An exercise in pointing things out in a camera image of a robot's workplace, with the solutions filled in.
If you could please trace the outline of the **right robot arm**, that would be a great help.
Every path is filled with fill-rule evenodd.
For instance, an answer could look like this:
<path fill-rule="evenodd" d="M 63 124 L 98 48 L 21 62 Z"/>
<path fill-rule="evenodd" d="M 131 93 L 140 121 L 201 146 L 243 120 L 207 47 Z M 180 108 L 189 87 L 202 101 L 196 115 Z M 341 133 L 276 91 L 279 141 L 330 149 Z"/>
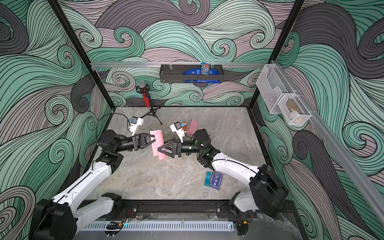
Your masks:
<path fill-rule="evenodd" d="M 237 218 L 241 213 L 261 211 L 276 218 L 285 209 L 289 190 L 272 167 L 266 164 L 253 166 L 230 158 L 212 146 L 205 129 L 196 131 L 190 140 L 179 137 L 164 141 L 162 137 L 158 132 L 153 136 L 159 154 L 171 158 L 196 154 L 197 161 L 204 168 L 226 174 L 249 187 L 247 192 L 236 192 L 229 200 L 228 209 L 234 217 Z"/>

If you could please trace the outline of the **pink paper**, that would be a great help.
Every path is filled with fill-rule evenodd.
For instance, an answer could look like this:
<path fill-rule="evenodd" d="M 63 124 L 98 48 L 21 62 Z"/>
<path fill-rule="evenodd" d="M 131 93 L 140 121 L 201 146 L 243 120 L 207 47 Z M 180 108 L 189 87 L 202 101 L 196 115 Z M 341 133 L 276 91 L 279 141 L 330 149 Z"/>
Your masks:
<path fill-rule="evenodd" d="M 154 135 L 154 137 L 151 137 L 151 140 L 155 140 L 155 142 L 152 143 L 153 156 L 158 157 L 159 160 L 165 159 L 167 156 L 158 151 L 158 147 L 161 147 L 164 145 L 164 138 L 163 138 L 162 131 L 161 130 L 150 131 L 150 134 Z"/>
<path fill-rule="evenodd" d="M 199 123 L 196 120 L 192 120 L 191 123 L 187 126 L 187 135 L 192 136 L 195 134 L 199 126 Z"/>

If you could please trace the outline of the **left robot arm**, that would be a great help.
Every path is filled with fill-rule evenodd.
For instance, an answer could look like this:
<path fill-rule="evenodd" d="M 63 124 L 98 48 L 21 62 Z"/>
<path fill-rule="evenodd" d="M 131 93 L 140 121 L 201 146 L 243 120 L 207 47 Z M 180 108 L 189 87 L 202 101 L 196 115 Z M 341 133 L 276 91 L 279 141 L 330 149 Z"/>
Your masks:
<path fill-rule="evenodd" d="M 88 224 L 104 215 L 118 217 L 123 213 L 122 197 L 106 193 L 98 200 L 81 207 L 85 198 L 120 166 L 123 151 L 137 151 L 155 142 L 155 136 L 138 134 L 132 137 L 104 131 L 98 141 L 101 155 L 73 184 L 55 195 L 43 199 L 34 208 L 29 232 L 30 240 L 71 240 Z"/>

